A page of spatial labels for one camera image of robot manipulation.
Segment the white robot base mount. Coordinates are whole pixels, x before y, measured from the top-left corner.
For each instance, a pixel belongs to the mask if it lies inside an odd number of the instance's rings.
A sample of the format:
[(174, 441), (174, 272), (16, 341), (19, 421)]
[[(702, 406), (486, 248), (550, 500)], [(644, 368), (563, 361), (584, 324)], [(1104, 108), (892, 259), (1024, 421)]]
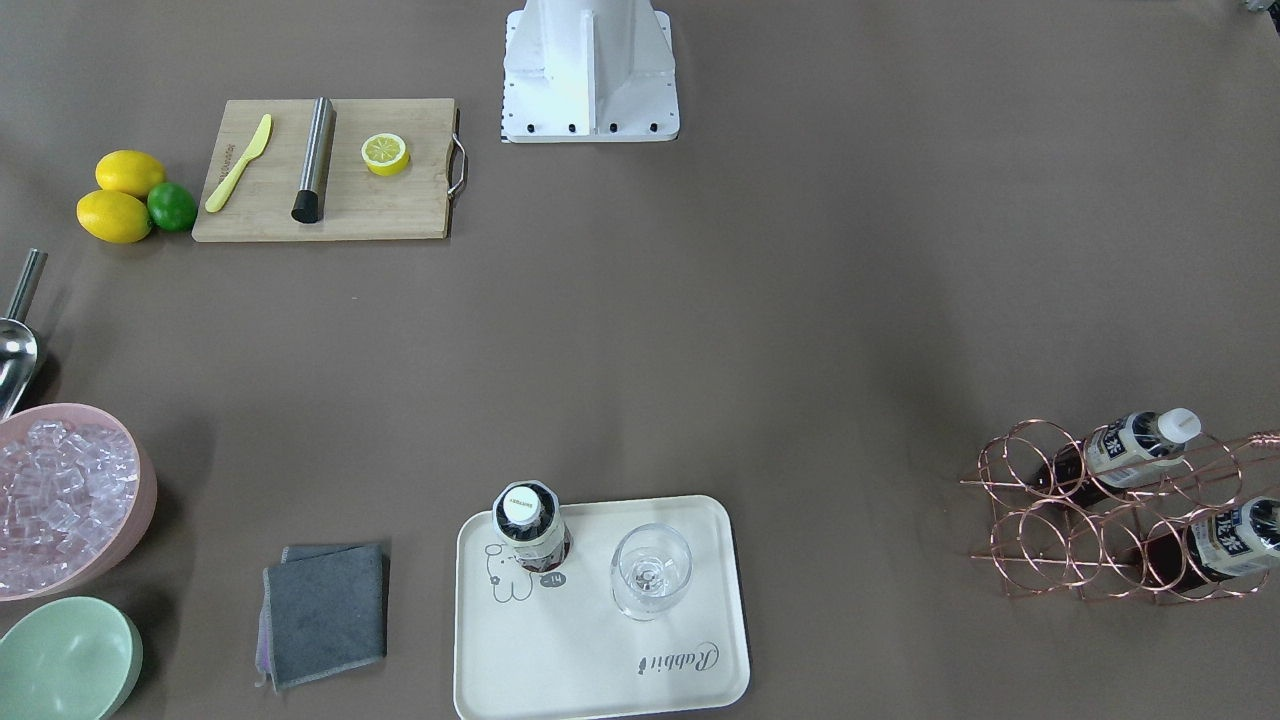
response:
[(649, 1), (527, 1), (504, 23), (506, 143), (678, 137), (671, 18)]

